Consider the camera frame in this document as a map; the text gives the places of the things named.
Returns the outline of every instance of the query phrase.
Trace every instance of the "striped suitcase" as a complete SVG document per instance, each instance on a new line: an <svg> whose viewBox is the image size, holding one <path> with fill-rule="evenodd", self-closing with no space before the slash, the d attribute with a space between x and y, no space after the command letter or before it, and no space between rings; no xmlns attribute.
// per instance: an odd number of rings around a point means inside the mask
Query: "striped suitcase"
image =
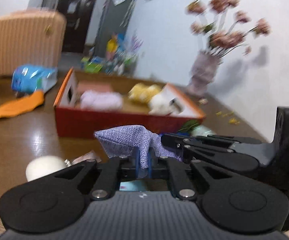
<svg viewBox="0 0 289 240"><path fill-rule="evenodd" d="M57 67L66 19L59 12L37 9L0 18L0 75L12 75L20 65Z"/></svg>

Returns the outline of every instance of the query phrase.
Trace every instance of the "purple fabric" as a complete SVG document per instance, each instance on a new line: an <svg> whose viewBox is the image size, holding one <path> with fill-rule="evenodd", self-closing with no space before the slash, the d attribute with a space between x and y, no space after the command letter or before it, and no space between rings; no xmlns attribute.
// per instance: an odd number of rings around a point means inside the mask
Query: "purple fabric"
<svg viewBox="0 0 289 240"><path fill-rule="evenodd" d="M95 132L109 158L121 155L130 156L134 147L139 147L140 166L148 168L148 151L153 147L157 157L168 156L182 161L182 156L165 149L160 136L141 125L127 125Z"/></svg>

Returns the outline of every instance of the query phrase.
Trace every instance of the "wooden table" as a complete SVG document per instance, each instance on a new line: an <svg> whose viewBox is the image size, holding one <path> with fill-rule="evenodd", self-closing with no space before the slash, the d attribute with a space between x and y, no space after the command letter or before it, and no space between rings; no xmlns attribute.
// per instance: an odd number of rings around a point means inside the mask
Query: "wooden table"
<svg viewBox="0 0 289 240"><path fill-rule="evenodd" d="M46 94L45 104L33 112L11 119L0 120L0 196L11 187L26 182L25 169L28 163L40 156L57 155L73 159L94 150L102 160L107 157L96 140L59 138L57 136L53 102L62 83L59 78L56 87ZM0 105L13 100L10 79L0 79ZM204 125L217 134L249 136L264 140L248 124L229 124L230 117L216 116L216 112L228 113L225 107L208 97L209 104L201 106L207 114ZM0 233L4 228L0 221Z"/></svg>

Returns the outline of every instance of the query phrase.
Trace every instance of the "vase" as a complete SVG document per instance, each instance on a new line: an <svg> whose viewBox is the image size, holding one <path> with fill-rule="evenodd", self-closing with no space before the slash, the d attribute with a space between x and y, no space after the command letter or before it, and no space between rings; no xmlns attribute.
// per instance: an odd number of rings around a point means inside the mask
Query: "vase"
<svg viewBox="0 0 289 240"><path fill-rule="evenodd" d="M191 80L187 91L204 98L209 83L213 81L220 64L220 58L206 52L200 52L191 68Z"/></svg>

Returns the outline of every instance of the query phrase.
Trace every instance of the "red box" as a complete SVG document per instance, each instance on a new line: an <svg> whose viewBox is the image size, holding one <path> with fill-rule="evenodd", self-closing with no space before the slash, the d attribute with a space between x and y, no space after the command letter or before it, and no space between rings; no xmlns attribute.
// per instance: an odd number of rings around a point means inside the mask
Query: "red box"
<svg viewBox="0 0 289 240"><path fill-rule="evenodd" d="M166 95L171 99L177 98L183 109L176 116L158 116L146 113L126 112L99 112L76 108L78 100L77 86L79 81L110 84L115 92L127 95L137 83L145 85L157 84L164 87ZM171 84L163 84L133 78L109 76L105 74L92 74L71 69L64 79L57 98L54 102L57 132L60 137L94 138L94 132L123 125L143 125L154 133L176 132L181 126L192 119L200 122L205 114L186 95Z"/></svg>

